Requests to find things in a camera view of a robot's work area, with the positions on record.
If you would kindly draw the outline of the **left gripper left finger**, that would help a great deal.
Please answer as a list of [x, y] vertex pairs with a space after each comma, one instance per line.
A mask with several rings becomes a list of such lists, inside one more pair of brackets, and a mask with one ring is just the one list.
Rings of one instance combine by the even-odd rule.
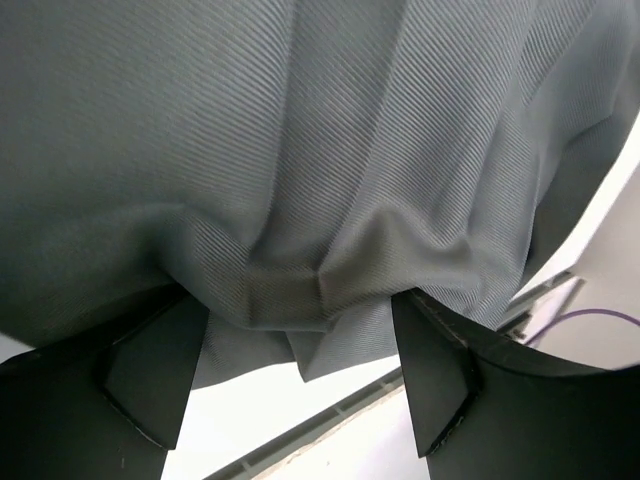
[[1, 365], [4, 479], [158, 479], [175, 449], [209, 311], [167, 287]]

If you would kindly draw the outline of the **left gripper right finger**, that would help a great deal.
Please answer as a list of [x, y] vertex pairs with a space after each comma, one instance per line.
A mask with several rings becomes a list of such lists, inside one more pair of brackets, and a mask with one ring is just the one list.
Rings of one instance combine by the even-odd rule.
[[639, 370], [521, 345], [419, 290], [391, 300], [418, 455], [440, 480], [639, 475]]

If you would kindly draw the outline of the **grey pleated skirt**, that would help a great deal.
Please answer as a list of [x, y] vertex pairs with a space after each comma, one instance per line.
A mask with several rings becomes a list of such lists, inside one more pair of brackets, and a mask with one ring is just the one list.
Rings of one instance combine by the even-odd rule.
[[412, 288], [497, 326], [638, 109], [635, 1], [5, 1], [1, 329], [177, 283], [200, 388], [393, 355]]

